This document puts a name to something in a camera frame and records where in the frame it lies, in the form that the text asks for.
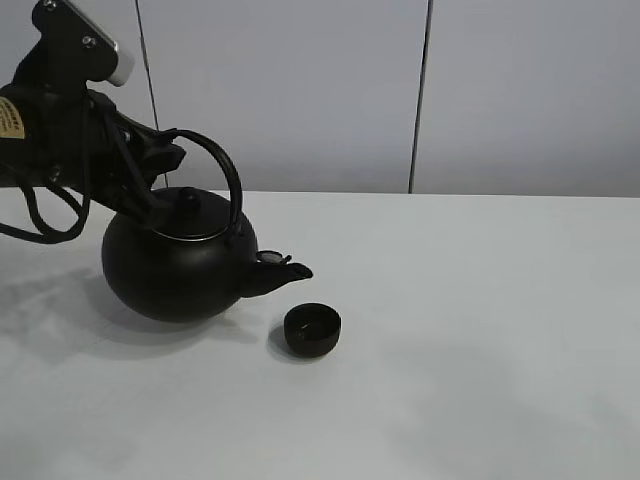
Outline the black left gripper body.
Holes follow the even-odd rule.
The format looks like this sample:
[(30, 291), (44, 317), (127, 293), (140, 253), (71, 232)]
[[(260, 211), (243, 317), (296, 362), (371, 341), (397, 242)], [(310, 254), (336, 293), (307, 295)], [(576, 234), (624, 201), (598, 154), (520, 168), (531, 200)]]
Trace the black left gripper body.
[(44, 187), (79, 217), (91, 202), (120, 213), (126, 193), (150, 191), (126, 145), (128, 129), (148, 127), (90, 89), (115, 58), (66, 1), (37, 2), (31, 21), (40, 37), (1, 88), (1, 184), (27, 192), (31, 209)]

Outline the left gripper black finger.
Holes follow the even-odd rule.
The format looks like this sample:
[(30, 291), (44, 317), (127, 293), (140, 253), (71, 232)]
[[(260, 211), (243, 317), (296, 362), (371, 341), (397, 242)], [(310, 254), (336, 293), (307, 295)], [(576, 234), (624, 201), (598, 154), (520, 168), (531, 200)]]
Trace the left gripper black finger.
[(173, 212), (173, 203), (165, 195), (166, 189), (152, 189), (146, 195), (126, 193), (119, 212), (143, 229), (152, 230), (164, 225)]
[(182, 147), (165, 141), (154, 130), (130, 128), (127, 134), (127, 148), (148, 187), (160, 176), (176, 171), (186, 156)]

